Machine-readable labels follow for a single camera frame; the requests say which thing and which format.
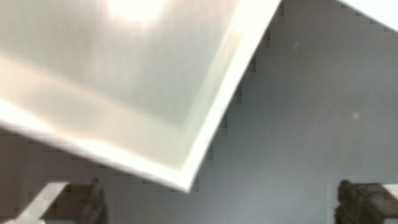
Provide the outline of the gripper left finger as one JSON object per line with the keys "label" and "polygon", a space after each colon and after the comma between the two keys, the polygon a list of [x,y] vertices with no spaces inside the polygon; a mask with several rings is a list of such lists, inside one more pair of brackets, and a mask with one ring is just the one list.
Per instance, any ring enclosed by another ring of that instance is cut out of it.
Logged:
{"label": "gripper left finger", "polygon": [[85,184],[49,182],[5,224],[108,224],[99,180]]}

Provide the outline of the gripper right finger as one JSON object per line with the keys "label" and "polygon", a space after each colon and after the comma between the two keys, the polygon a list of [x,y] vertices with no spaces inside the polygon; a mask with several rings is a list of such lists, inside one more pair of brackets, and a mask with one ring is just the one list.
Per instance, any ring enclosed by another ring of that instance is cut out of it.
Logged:
{"label": "gripper right finger", "polygon": [[333,224],[398,224],[398,198],[380,183],[339,182]]}

